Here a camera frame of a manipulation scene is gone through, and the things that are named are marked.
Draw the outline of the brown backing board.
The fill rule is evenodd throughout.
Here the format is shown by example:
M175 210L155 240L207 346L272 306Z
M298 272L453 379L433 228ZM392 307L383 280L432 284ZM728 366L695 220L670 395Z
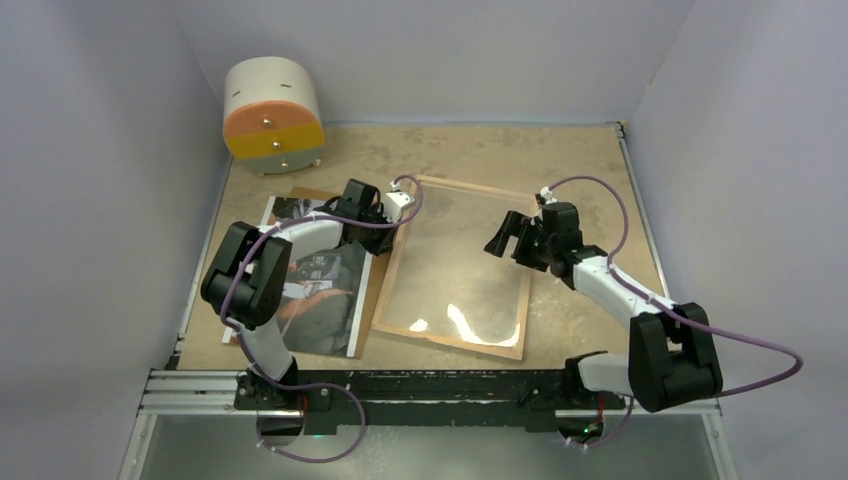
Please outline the brown backing board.
M316 200L329 200L335 196L333 192L316 190L301 186L294 186L290 189L290 194L295 197L305 197ZM351 336L349 347L355 346L353 350L353 358L360 359L365 351L365 346L368 340L372 322L375 318L377 304L380 297L383 281L388 268L390 254L380 256L370 256L370 270L367 275L367 287L363 288L364 300L362 301L362 312L360 315L359 327L356 331L356 336Z

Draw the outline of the glossy photo print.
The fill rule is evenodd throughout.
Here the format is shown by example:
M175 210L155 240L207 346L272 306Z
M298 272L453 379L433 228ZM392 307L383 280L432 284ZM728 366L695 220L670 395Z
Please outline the glossy photo print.
M323 202L272 197L266 206L266 217L258 226L304 213ZM370 256L363 247L348 245L305 257L290 266L276 321L292 354L353 355L349 341L359 327Z

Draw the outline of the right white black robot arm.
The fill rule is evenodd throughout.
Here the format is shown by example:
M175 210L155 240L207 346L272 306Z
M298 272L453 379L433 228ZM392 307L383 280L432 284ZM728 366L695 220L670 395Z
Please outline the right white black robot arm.
M584 243L573 204L548 203L534 216L510 210L483 249L502 257L510 239L517 241L510 255L517 264L550 272L628 330L625 355L597 351L566 360L561 392L569 404L584 407L600 392L610 392L657 412L722 392L705 310L639 292L638 283L619 272L604 250Z

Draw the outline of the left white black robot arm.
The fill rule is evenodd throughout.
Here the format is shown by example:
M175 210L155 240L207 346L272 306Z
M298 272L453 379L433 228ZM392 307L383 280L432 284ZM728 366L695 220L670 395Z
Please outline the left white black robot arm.
M297 399L296 360L276 321L290 266L305 257L348 245L380 256L393 249L400 226L420 204L393 182L386 192L351 179L343 192L306 212L271 225L242 221L228 227L200 286L200 295L236 334L249 374L260 378L259 395L272 408Z

